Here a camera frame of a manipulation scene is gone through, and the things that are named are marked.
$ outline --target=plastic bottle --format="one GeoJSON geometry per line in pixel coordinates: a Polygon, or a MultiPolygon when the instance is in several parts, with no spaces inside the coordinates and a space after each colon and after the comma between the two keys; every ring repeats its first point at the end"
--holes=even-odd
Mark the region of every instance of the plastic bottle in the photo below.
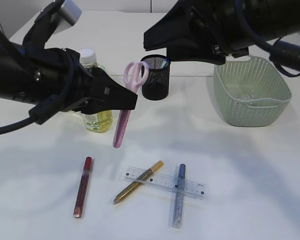
{"type": "MultiPolygon", "coordinates": [[[[88,71],[91,71],[92,68],[99,67],[103,70],[105,68],[97,63],[97,56],[93,49],[84,48],[78,51],[80,53],[80,63],[88,71]]],[[[93,115],[82,115],[84,125],[87,130],[95,133],[105,133],[113,123],[113,115],[111,110],[98,112],[93,115]]]]}

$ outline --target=bottle cap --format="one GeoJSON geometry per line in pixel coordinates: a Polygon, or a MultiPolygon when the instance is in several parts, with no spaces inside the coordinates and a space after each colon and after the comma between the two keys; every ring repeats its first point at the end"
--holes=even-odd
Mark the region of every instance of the bottle cap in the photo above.
{"type": "Polygon", "coordinates": [[[80,63],[83,66],[93,65],[97,62],[96,53],[91,48],[80,49],[78,53],[80,53],[80,63]]]}

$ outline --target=gold glitter pen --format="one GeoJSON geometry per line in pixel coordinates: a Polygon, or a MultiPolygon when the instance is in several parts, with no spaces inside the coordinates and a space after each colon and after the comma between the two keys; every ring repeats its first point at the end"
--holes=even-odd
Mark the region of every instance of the gold glitter pen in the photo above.
{"type": "MultiPolygon", "coordinates": [[[[153,167],[149,168],[147,171],[145,171],[143,174],[141,174],[137,179],[141,181],[147,180],[151,175],[158,171],[164,163],[162,161],[158,161],[153,167]]],[[[120,192],[116,198],[113,201],[113,204],[121,203],[123,200],[125,200],[133,191],[135,191],[138,187],[143,185],[143,183],[134,181],[129,186],[127,186],[122,192],[120,192]]]]}

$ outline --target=pen cap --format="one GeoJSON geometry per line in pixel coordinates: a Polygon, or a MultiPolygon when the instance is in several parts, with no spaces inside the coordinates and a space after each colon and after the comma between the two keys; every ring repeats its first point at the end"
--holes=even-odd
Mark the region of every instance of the pen cap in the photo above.
{"type": "Polygon", "coordinates": [[[91,169],[91,165],[92,165],[92,157],[88,156],[85,159],[85,163],[84,163],[84,170],[90,170],[91,169]]]}
{"type": "Polygon", "coordinates": [[[181,164],[179,167],[179,178],[186,178],[186,165],[185,164],[181,164]]]}
{"type": "Polygon", "coordinates": [[[158,161],[155,165],[153,165],[150,169],[152,172],[158,171],[164,165],[163,161],[158,161]]]}

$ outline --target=plastic ruler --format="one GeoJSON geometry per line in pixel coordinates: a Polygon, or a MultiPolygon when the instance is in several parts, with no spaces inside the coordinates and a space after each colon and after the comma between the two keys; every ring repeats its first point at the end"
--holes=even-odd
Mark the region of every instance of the plastic ruler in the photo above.
{"type": "MultiPolygon", "coordinates": [[[[157,189],[162,189],[168,192],[178,192],[178,176],[169,176],[154,172],[147,180],[138,180],[137,178],[146,170],[129,166],[124,174],[124,179],[130,182],[139,182],[146,186],[157,189]]],[[[184,192],[185,196],[203,200],[206,198],[207,187],[194,181],[185,181],[184,192]]]]}

